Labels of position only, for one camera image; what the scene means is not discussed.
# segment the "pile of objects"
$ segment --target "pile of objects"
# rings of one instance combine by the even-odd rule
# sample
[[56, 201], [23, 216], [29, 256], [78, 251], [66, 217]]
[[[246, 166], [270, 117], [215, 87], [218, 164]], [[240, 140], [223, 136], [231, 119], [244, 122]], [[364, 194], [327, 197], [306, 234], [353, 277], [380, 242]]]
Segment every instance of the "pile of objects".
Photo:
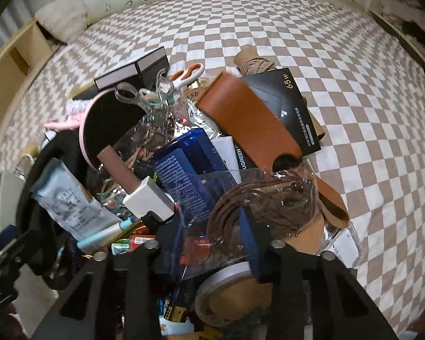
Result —
[[[200, 63], [166, 76], [161, 47], [78, 90], [67, 116], [46, 124], [44, 148], [19, 170], [17, 225], [39, 233], [28, 264], [49, 287], [69, 291], [89, 262], [156, 247], [161, 334], [241, 339], [265, 332], [273, 292], [255, 277], [252, 226], [275, 245], [357, 261], [340, 195], [303, 159], [324, 131], [290, 71], [252, 47], [235, 62], [242, 79], [205, 80]], [[116, 306], [119, 332], [129, 319]]]

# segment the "blue bottle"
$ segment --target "blue bottle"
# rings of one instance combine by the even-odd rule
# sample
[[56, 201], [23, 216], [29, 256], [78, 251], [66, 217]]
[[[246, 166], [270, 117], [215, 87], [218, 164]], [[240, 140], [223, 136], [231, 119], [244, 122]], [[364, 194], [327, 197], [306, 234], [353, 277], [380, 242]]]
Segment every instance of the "blue bottle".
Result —
[[236, 185], [201, 128], [166, 144], [150, 162], [187, 222], [206, 218], [225, 191]]

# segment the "plastic bag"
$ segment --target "plastic bag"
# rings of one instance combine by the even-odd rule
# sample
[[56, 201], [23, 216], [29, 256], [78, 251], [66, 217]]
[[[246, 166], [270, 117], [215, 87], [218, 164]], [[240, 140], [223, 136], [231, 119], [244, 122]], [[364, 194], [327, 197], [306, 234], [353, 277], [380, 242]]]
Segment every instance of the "plastic bag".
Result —
[[274, 239], [289, 238], [315, 216], [318, 190], [307, 163], [276, 173], [241, 170], [240, 175], [242, 182], [229, 190], [222, 180], [230, 177], [230, 172], [191, 176], [209, 213], [198, 213], [192, 200], [173, 196], [184, 227], [180, 263], [186, 268], [182, 279], [245, 256], [239, 229], [239, 211], [244, 205], [250, 207], [256, 221], [268, 224]]

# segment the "checkered bedsheet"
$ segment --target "checkered bedsheet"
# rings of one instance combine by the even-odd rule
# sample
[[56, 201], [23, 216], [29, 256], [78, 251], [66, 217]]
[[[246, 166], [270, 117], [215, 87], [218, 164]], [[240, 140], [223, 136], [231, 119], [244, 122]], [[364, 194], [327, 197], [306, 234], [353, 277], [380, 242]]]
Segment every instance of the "checkered bedsheet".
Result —
[[0, 169], [13, 169], [70, 90], [164, 45], [172, 71], [239, 74], [240, 46], [289, 67], [327, 129], [309, 158], [362, 241], [358, 281], [396, 332], [425, 308], [425, 75], [368, 16], [309, 0], [166, 0], [114, 14], [62, 48], [12, 115]]

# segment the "scissors handle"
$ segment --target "scissors handle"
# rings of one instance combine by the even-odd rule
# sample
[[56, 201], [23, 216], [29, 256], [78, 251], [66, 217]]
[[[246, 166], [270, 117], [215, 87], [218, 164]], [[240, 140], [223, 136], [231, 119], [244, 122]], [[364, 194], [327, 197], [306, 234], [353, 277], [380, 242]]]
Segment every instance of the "scissors handle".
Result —
[[181, 89], [182, 87], [195, 82], [198, 78], [200, 78], [204, 71], [205, 65], [196, 63], [189, 66], [186, 70], [177, 71], [170, 77], [170, 80], [173, 82], [176, 89]]

